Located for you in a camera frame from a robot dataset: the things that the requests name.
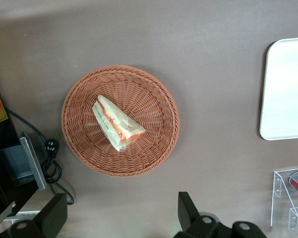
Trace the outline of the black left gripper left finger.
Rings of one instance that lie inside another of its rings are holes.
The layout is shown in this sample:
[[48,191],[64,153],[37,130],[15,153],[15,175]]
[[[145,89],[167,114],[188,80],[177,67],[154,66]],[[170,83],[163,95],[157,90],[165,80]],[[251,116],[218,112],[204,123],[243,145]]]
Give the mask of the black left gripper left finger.
[[14,224],[8,230],[10,238],[55,238],[68,218],[67,197],[58,193],[33,218]]

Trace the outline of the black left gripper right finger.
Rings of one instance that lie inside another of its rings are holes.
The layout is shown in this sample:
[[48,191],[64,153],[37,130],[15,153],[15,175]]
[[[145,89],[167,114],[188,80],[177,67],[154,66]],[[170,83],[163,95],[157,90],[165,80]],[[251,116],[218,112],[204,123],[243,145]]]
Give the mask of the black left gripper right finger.
[[221,223],[212,213],[200,213],[186,191],[178,192],[178,220],[182,230],[176,238],[265,238],[254,223],[237,221],[232,227]]

